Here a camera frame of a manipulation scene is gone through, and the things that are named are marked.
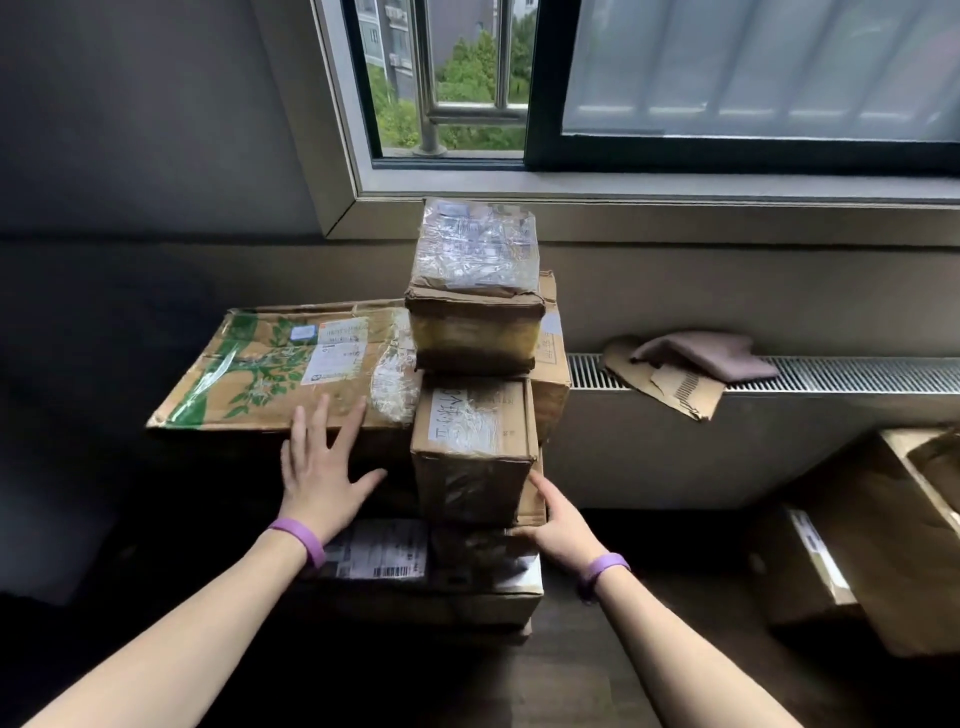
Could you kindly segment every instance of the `barcode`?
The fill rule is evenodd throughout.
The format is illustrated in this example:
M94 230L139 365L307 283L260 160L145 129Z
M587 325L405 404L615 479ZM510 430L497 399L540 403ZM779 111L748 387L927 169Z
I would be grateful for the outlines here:
M410 567L373 567L373 578L396 578L398 576L409 576Z

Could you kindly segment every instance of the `hand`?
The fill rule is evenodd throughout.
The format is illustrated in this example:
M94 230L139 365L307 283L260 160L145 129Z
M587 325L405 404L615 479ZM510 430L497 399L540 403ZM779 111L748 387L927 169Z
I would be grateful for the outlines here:
M580 511L556 485L536 471L530 472L530 480L546 500L550 520L542 526L519 526L511 533L529 538L547 556L582 576L594 559L610 552L597 541Z
M280 448L284 487L280 517L301 522L324 545L353 521L363 501L387 475L381 468L355 483L347 477L347 460L363 423L367 398L360 398L350 410L332 448L326 446L329 405L330 397L324 395L310 425L303 407L297 407L290 439Z

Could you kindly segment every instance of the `forearm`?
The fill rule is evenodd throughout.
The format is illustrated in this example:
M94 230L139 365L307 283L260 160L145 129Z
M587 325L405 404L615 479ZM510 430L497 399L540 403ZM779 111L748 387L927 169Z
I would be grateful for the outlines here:
M668 728L798 728L774 698L621 567L596 594Z
M94 668L27 725L196 725L305 559L294 537L264 533L234 566Z

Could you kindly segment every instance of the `window sill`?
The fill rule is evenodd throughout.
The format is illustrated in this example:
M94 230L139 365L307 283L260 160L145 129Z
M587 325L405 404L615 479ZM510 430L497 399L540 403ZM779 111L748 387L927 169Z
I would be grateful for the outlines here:
M417 237L429 196L516 202L540 240L960 246L960 181L791 175L374 169L330 239Z

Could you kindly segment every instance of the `green tree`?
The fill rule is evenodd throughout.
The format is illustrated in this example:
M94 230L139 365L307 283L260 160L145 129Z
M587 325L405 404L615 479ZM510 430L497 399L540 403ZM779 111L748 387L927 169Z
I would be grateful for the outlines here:
M530 96L533 68L535 13L514 18L510 49L510 102L522 104ZM411 149L420 143L417 107L413 101L396 98L383 69L367 65L380 145ZM462 37L450 58L436 71L440 101L493 103L496 93L496 43L482 31L473 42ZM515 127L442 126L440 141L447 149L522 150L525 131Z
M417 107L408 99L398 99L387 83L383 69L367 64L376 127L380 134L380 146L412 149L420 143L420 124Z
M437 69L440 101L474 101L491 104L496 93L496 44L486 31L473 43L463 38L453 47L450 59ZM512 127L440 128L440 141L447 149L523 149L524 130Z
M534 31L537 14L531 12L514 18L510 44L510 102L525 104L530 98L530 78L534 67Z

